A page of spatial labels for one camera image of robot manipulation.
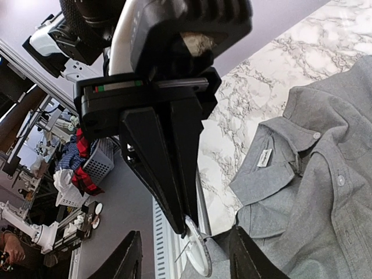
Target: white clothing tag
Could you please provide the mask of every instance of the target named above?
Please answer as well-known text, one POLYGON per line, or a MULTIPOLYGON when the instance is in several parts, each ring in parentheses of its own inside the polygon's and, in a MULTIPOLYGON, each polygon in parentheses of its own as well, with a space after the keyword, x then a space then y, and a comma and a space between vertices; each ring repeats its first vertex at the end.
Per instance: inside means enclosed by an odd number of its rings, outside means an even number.
POLYGON ((269 162, 272 151, 273 151, 272 149, 264 149, 262 151, 262 154, 261 154, 261 157, 258 161, 257 167, 266 167, 267 166, 267 163, 269 162))

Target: laundry basket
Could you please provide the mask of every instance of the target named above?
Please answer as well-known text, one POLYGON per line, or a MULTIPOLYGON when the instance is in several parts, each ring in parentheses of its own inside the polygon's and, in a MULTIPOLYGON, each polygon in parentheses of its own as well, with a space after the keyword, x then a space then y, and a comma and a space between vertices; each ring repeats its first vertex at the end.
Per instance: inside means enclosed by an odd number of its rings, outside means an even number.
MULTIPOLYGON (((111 140, 100 139, 91 157, 85 163, 83 170, 89 174, 93 183, 99 183, 114 168, 114 147, 111 140)), ((58 192, 56 206, 65 205, 80 208, 89 198, 87 193, 81 196, 75 186, 71 186, 65 193, 58 192)))

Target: white marble surface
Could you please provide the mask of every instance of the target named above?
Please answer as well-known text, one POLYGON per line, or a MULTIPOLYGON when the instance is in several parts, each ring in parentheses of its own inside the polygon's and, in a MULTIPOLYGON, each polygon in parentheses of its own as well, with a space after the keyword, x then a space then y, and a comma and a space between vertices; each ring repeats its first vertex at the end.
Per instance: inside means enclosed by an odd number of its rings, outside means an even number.
POLYGON ((199 151, 213 234, 230 229, 241 206, 228 185, 258 123, 282 114, 293 86, 348 70, 367 54, 372 54, 372 0, 333 0, 223 77, 199 151))

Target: gray shirt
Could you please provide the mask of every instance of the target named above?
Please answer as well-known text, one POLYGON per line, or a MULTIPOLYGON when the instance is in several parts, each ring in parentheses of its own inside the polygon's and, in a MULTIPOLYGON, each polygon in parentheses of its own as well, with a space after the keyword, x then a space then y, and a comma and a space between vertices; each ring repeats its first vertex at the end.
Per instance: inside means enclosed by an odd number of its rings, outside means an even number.
POLYGON ((231 183, 238 224, 291 278, 372 278, 372 57, 289 93, 231 183))

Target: person's hand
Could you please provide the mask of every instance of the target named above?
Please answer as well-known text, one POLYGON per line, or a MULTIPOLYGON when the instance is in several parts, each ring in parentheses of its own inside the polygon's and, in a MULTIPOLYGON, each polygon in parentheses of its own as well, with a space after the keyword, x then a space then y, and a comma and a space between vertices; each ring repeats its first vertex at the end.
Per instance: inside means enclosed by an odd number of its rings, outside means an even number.
POLYGON ((7 263, 9 264, 19 263, 26 257, 21 243, 13 234, 7 235, 4 252, 9 254, 9 257, 7 259, 7 263))

